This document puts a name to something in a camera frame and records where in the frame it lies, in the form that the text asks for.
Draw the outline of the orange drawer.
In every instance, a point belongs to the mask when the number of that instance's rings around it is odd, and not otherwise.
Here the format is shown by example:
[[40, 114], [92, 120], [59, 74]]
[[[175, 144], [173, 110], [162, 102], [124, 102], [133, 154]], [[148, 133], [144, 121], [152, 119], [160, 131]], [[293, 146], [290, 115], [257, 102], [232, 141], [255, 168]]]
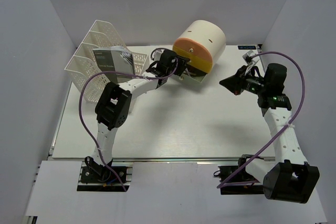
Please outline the orange drawer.
[[212, 62], [212, 56], [205, 46], [189, 38], [178, 38], [174, 44], [175, 51], [183, 51], [192, 62], [205, 61]]

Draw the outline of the yellow drawer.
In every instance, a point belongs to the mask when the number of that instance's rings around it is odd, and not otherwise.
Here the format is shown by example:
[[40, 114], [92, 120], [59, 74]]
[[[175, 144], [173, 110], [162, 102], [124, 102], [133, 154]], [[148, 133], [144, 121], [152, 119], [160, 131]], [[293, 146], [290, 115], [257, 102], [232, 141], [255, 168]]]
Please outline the yellow drawer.
[[[175, 51], [173, 49], [173, 51], [175, 53], [177, 53], [179, 56], [182, 56], [182, 57], [186, 57], [188, 58], [188, 56], [186, 54], [183, 53], [183, 51]], [[212, 67], [213, 67], [213, 62], [205, 62], [205, 61], [196, 61], [196, 62], [190, 62], [189, 63], [190, 66], [204, 72], [204, 73], [210, 73], [210, 71], [212, 70]]]

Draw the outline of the cream round drawer cabinet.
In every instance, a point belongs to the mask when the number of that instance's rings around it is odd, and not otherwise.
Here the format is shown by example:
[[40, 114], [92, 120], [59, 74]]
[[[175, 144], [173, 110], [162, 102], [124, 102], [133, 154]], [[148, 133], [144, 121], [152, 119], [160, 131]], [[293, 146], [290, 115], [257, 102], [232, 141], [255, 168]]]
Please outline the cream round drawer cabinet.
[[205, 46], [213, 58], [213, 66], [226, 47], [224, 32], [217, 25], [206, 20], [192, 22], [178, 38], [189, 38]]

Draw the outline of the grey setup guide booklet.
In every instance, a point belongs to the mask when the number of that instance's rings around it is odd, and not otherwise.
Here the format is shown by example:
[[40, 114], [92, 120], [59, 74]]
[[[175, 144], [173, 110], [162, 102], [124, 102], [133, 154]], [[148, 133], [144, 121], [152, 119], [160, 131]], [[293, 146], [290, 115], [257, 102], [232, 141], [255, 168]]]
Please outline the grey setup guide booklet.
[[107, 73], [106, 77], [114, 83], [123, 83], [131, 80], [134, 72], [134, 61], [131, 51], [122, 46], [95, 48], [92, 50], [98, 68], [101, 71], [115, 71], [126, 73]]

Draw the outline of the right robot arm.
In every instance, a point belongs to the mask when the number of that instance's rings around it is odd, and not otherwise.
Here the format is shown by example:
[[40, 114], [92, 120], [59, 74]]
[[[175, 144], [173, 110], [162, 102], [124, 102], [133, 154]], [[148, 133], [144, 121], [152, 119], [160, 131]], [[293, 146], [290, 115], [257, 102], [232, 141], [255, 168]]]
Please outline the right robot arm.
[[269, 164], [260, 154], [243, 155], [238, 168], [222, 180], [219, 189], [261, 183], [267, 199], [308, 202], [320, 177], [316, 166], [311, 166], [304, 156], [292, 123], [292, 107], [284, 94], [287, 68], [278, 63], [268, 65], [264, 76], [257, 67], [242, 66], [237, 72], [220, 81], [220, 85], [234, 95], [243, 91], [256, 94], [258, 106], [270, 130], [271, 140], [266, 147], [273, 146], [275, 163]]

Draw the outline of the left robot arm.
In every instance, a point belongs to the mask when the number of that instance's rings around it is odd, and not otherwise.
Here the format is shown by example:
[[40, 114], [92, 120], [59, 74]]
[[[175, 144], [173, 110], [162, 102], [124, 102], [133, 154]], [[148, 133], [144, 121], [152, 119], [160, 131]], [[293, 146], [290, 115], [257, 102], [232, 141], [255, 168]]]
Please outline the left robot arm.
[[139, 96], [164, 85], [172, 75], [181, 76], [190, 62], [172, 50], [164, 50], [159, 60], [154, 61], [141, 76], [130, 81], [106, 84], [95, 107], [98, 133], [94, 137], [94, 153], [85, 158], [86, 166], [101, 182], [110, 178], [112, 148], [119, 127], [129, 114], [131, 103]]

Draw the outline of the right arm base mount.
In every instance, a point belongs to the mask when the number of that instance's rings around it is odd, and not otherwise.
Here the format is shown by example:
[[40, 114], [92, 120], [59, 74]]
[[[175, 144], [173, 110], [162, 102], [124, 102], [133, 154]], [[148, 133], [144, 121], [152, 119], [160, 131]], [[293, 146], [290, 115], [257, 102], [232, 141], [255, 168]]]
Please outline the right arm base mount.
[[[247, 158], [251, 158], [252, 155], [244, 154], [237, 162], [237, 165], [222, 165], [218, 167], [218, 170], [213, 173], [213, 176], [219, 178], [221, 183], [235, 170], [242, 166], [247, 161]], [[261, 183], [253, 183], [255, 178], [248, 174], [244, 169], [240, 171], [234, 178], [232, 178], [229, 185], [220, 189], [221, 195], [263, 195], [263, 186]]]

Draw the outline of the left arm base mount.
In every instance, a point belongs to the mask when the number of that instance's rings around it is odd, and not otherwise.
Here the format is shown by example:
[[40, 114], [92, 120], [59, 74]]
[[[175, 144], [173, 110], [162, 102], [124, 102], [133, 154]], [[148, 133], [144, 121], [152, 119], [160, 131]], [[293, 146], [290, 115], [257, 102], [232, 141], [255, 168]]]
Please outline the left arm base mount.
[[118, 174], [123, 185], [110, 169], [99, 165], [90, 156], [85, 157], [80, 170], [77, 191], [125, 193], [130, 186], [132, 167], [112, 166], [112, 169]]

